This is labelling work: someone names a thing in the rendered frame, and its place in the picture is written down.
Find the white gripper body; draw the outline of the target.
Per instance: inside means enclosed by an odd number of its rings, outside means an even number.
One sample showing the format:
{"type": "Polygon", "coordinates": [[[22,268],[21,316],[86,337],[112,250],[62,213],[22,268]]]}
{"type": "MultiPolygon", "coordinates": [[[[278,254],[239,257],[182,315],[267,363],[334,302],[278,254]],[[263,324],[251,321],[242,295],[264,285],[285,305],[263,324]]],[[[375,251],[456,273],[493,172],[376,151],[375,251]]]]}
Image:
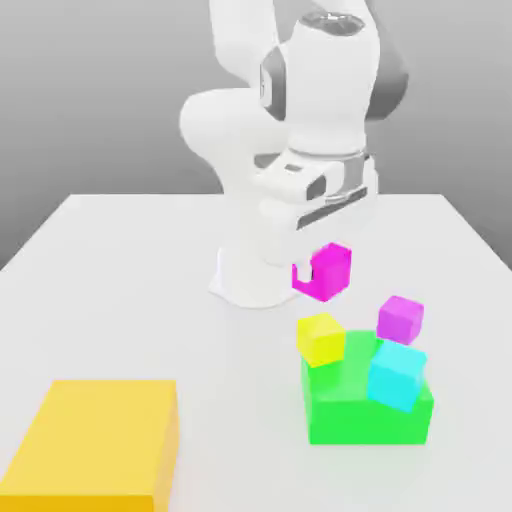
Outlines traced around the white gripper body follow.
{"type": "Polygon", "coordinates": [[[330,242],[354,238],[372,217],[378,192],[361,186],[338,196],[324,196],[294,206],[294,260],[305,261],[330,242]]]}

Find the large green box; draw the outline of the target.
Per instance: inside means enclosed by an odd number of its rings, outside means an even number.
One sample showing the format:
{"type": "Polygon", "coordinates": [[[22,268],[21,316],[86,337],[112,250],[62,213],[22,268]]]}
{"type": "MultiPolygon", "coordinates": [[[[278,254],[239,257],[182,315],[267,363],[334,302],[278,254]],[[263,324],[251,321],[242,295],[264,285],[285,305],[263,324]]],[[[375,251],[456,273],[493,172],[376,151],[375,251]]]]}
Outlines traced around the large green box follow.
{"type": "Polygon", "coordinates": [[[312,445],[421,445],[434,397],[427,383],[410,412],[367,395],[372,358],[382,344],[373,331],[347,333],[343,360],[312,368],[301,362],[306,425],[312,445]]]}

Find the small magenta cube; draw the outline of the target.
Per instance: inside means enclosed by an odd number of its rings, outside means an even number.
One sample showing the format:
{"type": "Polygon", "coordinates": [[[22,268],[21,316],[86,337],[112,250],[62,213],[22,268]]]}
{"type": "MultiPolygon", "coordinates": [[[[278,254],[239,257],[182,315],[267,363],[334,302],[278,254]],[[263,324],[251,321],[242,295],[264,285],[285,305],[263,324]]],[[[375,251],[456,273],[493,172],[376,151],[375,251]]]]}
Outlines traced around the small magenta cube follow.
{"type": "Polygon", "coordinates": [[[329,243],[311,257],[309,282],[300,281],[297,266],[292,266],[292,287],[318,301],[327,302],[349,286],[351,260],[351,249],[329,243]]]}

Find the small yellow cube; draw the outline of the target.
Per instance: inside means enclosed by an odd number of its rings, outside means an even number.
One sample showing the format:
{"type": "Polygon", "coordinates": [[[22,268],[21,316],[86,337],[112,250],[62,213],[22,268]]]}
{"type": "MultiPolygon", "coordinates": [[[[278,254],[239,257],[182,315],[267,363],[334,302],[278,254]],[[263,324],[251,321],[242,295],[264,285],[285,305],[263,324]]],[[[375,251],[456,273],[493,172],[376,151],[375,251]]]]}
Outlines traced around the small yellow cube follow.
{"type": "Polygon", "coordinates": [[[311,368],[344,359],[346,331],[329,313],[321,313],[297,322],[297,349],[311,368]]]}

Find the small cyan cube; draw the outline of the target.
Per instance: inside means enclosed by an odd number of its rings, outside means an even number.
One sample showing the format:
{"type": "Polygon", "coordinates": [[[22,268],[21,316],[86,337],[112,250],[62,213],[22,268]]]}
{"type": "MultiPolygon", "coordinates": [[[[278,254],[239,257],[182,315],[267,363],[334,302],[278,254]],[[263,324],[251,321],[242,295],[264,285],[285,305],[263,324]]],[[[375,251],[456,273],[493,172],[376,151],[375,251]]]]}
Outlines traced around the small cyan cube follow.
{"type": "Polygon", "coordinates": [[[371,359],[367,398],[410,413],[424,383],[425,352],[393,341],[383,341],[371,359]]]}

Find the large yellow box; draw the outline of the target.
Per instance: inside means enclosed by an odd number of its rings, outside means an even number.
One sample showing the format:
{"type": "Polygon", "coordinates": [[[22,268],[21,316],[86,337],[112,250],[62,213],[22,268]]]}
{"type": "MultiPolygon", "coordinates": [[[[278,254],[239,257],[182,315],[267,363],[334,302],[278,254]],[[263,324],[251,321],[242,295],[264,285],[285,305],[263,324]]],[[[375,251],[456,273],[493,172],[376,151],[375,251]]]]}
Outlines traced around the large yellow box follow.
{"type": "Polygon", "coordinates": [[[169,512],[173,380],[57,380],[0,481],[0,512],[169,512]]]}

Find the small violet cube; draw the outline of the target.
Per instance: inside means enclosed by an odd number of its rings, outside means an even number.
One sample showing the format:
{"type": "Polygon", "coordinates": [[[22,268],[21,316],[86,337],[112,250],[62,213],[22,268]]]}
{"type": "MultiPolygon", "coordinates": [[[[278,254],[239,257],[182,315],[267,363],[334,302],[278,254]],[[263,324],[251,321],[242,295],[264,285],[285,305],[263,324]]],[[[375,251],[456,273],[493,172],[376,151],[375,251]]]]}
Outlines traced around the small violet cube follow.
{"type": "Polygon", "coordinates": [[[423,318],[423,304],[391,296],[379,309],[376,335],[380,339],[410,345],[421,331],[423,318]]]}

